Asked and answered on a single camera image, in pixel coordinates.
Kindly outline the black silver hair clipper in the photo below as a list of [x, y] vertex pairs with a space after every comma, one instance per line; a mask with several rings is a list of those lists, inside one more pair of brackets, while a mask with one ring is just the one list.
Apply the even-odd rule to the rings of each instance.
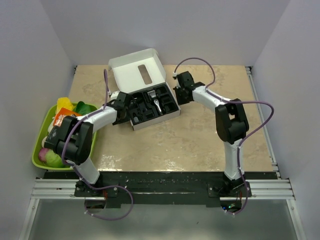
[[162, 108], [160, 106], [160, 102], [159, 102], [159, 99], [157, 97], [156, 91], [155, 90], [150, 90], [147, 93], [148, 93], [148, 96], [149, 96], [151, 102], [154, 103], [159, 115], [162, 116], [164, 113], [163, 113]]

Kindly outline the white cardboard box lid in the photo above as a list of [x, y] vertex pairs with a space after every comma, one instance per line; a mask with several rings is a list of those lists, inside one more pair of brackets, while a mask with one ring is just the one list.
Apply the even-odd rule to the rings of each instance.
[[153, 48], [112, 58], [108, 67], [113, 71], [116, 85], [121, 92], [131, 95], [161, 84], [167, 84], [170, 88], [158, 52]]

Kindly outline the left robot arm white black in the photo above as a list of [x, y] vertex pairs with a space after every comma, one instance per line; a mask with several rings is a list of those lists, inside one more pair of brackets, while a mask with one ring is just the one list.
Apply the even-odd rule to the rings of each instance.
[[51, 136], [45, 142], [45, 146], [51, 146], [64, 164], [74, 169], [92, 196], [99, 196], [109, 188], [103, 187], [104, 184], [99, 181], [100, 172], [90, 157], [93, 135], [107, 125], [124, 121], [132, 99], [130, 94], [121, 91], [116, 99], [93, 112], [79, 117], [66, 116], [60, 126], [52, 129]]

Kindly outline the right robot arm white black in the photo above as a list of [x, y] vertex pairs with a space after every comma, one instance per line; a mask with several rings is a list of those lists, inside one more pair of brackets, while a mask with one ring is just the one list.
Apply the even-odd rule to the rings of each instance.
[[243, 151], [241, 142], [249, 130], [249, 122], [239, 99], [224, 98], [208, 89], [202, 82], [194, 82], [188, 72], [174, 73], [177, 80], [174, 87], [179, 105], [197, 102], [212, 110], [215, 116], [216, 133], [224, 144], [225, 169], [220, 194], [233, 197], [239, 191], [243, 196], [249, 195], [249, 185], [242, 168]]

